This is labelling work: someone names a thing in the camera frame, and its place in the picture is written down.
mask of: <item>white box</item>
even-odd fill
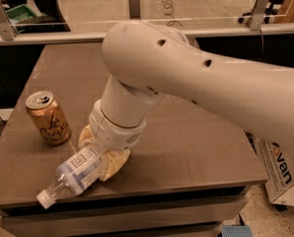
[[[294,156],[258,137],[253,137],[253,145],[268,175],[265,187],[269,201],[294,206]]]

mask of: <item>floor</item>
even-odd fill
[[[239,26],[238,17],[251,10],[256,0],[172,0],[174,27],[201,28]],[[33,1],[29,5],[36,10]],[[74,32],[106,31],[118,21],[128,20],[128,0],[59,0],[62,14]],[[162,0],[141,0],[141,18],[166,25],[173,18],[165,14]],[[255,237],[294,236],[294,207],[276,208],[264,186],[248,192],[248,205],[241,211]],[[239,224],[239,216],[224,224]],[[0,228],[0,236],[13,236]]]

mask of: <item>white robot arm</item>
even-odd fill
[[[293,68],[208,53],[178,31],[139,21],[114,26],[103,55],[111,77],[90,127],[108,148],[132,147],[147,112],[170,94],[294,154]]]

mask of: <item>white bottle cap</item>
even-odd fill
[[[43,190],[40,194],[38,194],[37,200],[45,209],[48,209],[51,205],[55,203],[55,200],[49,195],[47,190]]]

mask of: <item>brown table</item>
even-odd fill
[[[234,218],[249,187],[265,182],[265,171],[240,128],[172,96],[150,113],[114,177],[49,210],[37,203],[55,168],[74,153],[108,78],[100,43],[45,47],[0,137],[1,226],[19,236],[137,236],[146,229],[156,236],[173,227],[186,236]],[[27,96],[39,90],[54,94],[72,128],[60,146],[44,144],[26,114]]]

